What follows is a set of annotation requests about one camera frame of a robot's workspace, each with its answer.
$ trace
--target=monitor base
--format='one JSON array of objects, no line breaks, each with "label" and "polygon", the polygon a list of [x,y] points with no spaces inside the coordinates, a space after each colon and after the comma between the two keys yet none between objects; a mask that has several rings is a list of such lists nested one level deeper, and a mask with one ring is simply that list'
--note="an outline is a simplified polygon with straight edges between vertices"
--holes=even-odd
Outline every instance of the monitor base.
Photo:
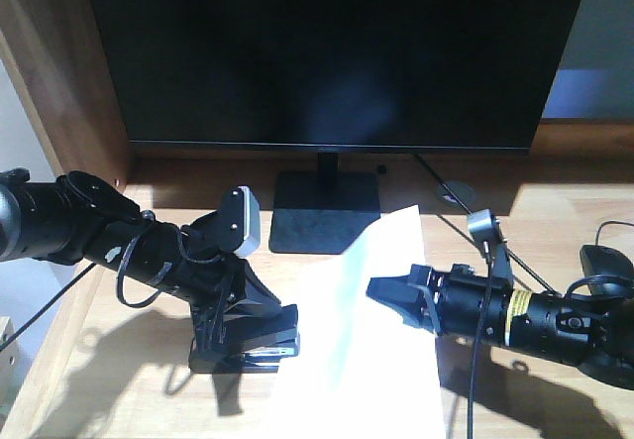
[{"label": "monitor base", "polygon": [[341,254],[380,218],[373,173],[318,172],[278,175],[268,246],[274,253]]}]

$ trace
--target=desk surface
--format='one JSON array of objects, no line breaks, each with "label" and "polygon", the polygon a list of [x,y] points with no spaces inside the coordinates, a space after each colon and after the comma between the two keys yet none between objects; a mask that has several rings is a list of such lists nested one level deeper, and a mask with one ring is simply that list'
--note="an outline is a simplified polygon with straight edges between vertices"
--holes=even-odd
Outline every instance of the desk surface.
[{"label": "desk surface", "polygon": [[[629,162],[432,162],[445,179],[475,188],[473,208],[489,207],[498,213],[511,249],[559,290],[581,277],[579,249],[593,242],[601,221],[634,220],[634,173]],[[447,270],[460,262],[482,271],[476,250],[446,223],[466,229],[465,216],[436,199],[435,181],[414,160],[344,158],[342,168],[374,170],[377,163],[387,167],[379,179],[382,210],[419,205],[428,263]],[[275,255],[266,247],[274,176],[290,164],[285,159],[141,161],[126,194],[143,208],[152,208],[159,220],[186,224],[215,209],[226,188],[248,184],[263,209],[263,245],[249,261],[282,303],[290,303],[301,269],[325,258]],[[445,221],[436,215],[439,212],[445,213]],[[634,231],[624,227],[609,227],[601,237],[603,244],[631,258],[633,239]],[[187,305],[162,295],[143,310],[124,307],[115,297],[114,274],[100,268],[93,272],[67,295],[1,437],[253,437],[275,375],[191,377],[186,366],[191,337]],[[514,272],[539,290],[524,271],[514,266]],[[132,299],[149,291],[132,281],[126,288]],[[439,342],[448,437],[465,437],[470,351],[460,341]],[[424,392],[415,397],[424,407]],[[597,383],[575,369],[483,349],[475,435],[634,437],[631,399],[632,392]],[[421,424],[421,437],[424,430]]]}]

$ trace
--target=cable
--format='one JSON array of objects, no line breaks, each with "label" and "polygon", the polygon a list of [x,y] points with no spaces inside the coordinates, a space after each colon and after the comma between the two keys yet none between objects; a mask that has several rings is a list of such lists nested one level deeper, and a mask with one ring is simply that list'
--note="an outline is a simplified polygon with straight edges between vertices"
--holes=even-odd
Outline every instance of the cable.
[{"label": "cable", "polygon": [[[124,279],[126,278],[126,272],[128,271],[128,265],[130,264],[130,259],[132,258],[132,254],[134,253],[135,248],[137,247],[137,244],[139,244],[139,241],[141,241],[141,238],[143,238],[154,227],[155,223],[157,222],[155,213],[153,213],[152,211],[149,211],[149,210],[144,211],[142,215],[144,219],[147,221],[146,227],[139,234],[137,234],[134,238],[130,240],[121,258],[121,263],[119,263],[119,268],[117,269],[117,285],[116,285],[117,300],[119,300],[125,306],[131,307],[131,308],[147,307],[152,302],[154,302],[157,299],[157,297],[159,297],[160,295],[160,290],[157,290],[145,300],[142,300],[136,303],[130,303],[126,299],[126,295],[124,294],[124,291],[123,291],[123,283],[124,283]],[[169,272],[170,269],[171,269],[171,263],[164,263],[162,266],[162,269],[148,283],[151,285],[159,284],[162,278],[165,277],[165,275]]]},{"label": "cable", "polygon": [[7,348],[9,345],[11,345],[20,335],[22,335],[25,332],[25,330],[27,330],[31,325],[33,325],[33,323],[36,320],[38,320],[42,315],[44,315],[46,313],[46,311],[49,310],[53,306],[53,304],[55,304],[59,300],[60,297],[62,297],[82,277],[84,277],[86,274],[88,274],[90,272],[90,270],[92,270],[92,268],[94,268],[95,266],[96,266],[96,264],[92,263],[92,264],[90,264],[90,266],[88,266],[86,269],[84,269],[81,273],[76,275],[51,300],[49,300],[49,302],[47,302],[47,304],[44,307],[42,307],[40,310],[38,310],[38,312],[33,317],[31,317],[29,320],[27,320],[27,322],[24,325],[22,325],[22,327],[20,327],[2,345],[0,345],[0,352],[2,352],[5,348]]},{"label": "cable", "polygon": [[[449,226],[452,230],[454,230],[465,241],[467,241],[469,244],[471,244],[477,249],[476,243],[474,242],[474,240],[470,238],[469,236],[467,236],[458,226],[456,226],[454,223],[452,223],[449,219],[447,219],[442,214],[437,214],[436,217],[440,219],[443,223],[445,223],[447,226]],[[524,290],[529,290],[529,291],[533,290],[530,286],[526,285],[526,283],[524,283],[522,279],[519,278],[515,274],[513,274],[513,281],[517,282]]]},{"label": "cable", "polygon": [[182,230],[178,229],[178,226],[176,226],[175,224],[171,224],[171,223],[166,223],[168,224],[169,227],[171,227],[175,232],[176,232],[176,244],[178,245],[178,251],[180,252],[180,255],[182,256],[183,259],[185,259],[186,261],[188,261],[189,263],[192,264],[214,264],[217,263],[218,261],[222,261],[222,255],[217,254],[216,256],[214,256],[213,258],[210,259],[193,259],[190,258],[189,255],[187,254],[187,252],[185,251],[185,246],[182,242],[182,238],[183,238],[183,233]]},{"label": "cable", "polygon": [[[438,181],[441,184],[441,186],[443,186],[443,188],[445,188],[447,190],[449,195],[458,204],[461,205],[461,207],[463,208],[463,210],[467,214],[473,214],[473,212],[463,202],[463,200],[460,199],[460,197],[445,182],[445,180],[427,162],[425,162],[425,160],[423,160],[423,158],[420,155],[418,155],[418,154],[412,154],[412,155],[414,156],[414,159],[417,162],[419,162],[421,165],[423,165],[425,167],[425,169],[427,169],[427,171],[429,171],[429,173],[436,179],[436,181]],[[507,247],[506,251],[508,252],[508,256],[513,261],[515,261],[520,268],[522,268],[526,273],[528,273],[528,275],[532,276],[535,280],[537,280],[546,290],[548,290],[550,293],[557,293],[557,291],[554,288],[552,288],[545,280],[543,280],[540,275],[538,275],[535,271],[533,271],[524,261],[522,261],[522,259],[519,256],[517,256],[513,251],[511,251],[510,248]]]},{"label": "cable", "polygon": [[474,347],[472,350],[472,369],[469,378],[469,396],[467,397],[467,438],[474,437],[474,398],[476,396],[476,372],[477,372],[477,356],[479,345],[484,332],[484,321],[486,312],[491,303],[493,269],[490,251],[488,250],[488,242],[484,241],[484,251],[486,255],[486,290],[484,291],[484,300],[480,306],[479,318],[477,319],[477,328],[475,330]]},{"label": "cable", "polygon": [[629,227],[631,227],[631,228],[634,228],[634,223],[628,223],[628,222],[626,222],[626,221],[613,221],[613,220],[610,220],[610,221],[603,221],[603,222],[599,225],[598,229],[596,230],[596,235],[594,236],[594,244],[595,244],[596,246],[598,246],[598,238],[599,238],[599,236],[601,235],[601,230],[602,230],[605,226],[609,226],[610,224],[618,224],[618,225],[621,225],[621,226],[629,226]]}]

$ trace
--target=wall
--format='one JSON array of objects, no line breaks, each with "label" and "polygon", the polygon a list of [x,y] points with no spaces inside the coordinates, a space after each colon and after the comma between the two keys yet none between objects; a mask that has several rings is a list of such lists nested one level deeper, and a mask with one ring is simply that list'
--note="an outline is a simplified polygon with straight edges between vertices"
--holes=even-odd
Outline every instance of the wall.
[{"label": "wall", "polygon": [[634,117],[634,0],[582,0],[544,117]]},{"label": "wall", "polygon": [[[0,170],[28,168],[33,181],[53,181],[54,176],[27,115],[0,59]],[[73,268],[30,259],[0,263],[0,315],[9,316],[14,329],[23,325],[68,282]],[[52,308],[18,340],[20,360],[14,386],[22,383],[53,321]]]}]

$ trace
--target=sheet of paper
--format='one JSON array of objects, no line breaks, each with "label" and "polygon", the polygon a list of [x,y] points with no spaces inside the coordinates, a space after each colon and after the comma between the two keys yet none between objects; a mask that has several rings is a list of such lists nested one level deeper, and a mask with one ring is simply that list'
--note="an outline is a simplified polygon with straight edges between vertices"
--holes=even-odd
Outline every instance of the sheet of paper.
[{"label": "sheet of paper", "polygon": [[279,368],[265,437],[445,437],[433,335],[366,297],[372,276],[423,263],[411,207],[306,270],[290,299],[299,308],[300,354]]}]

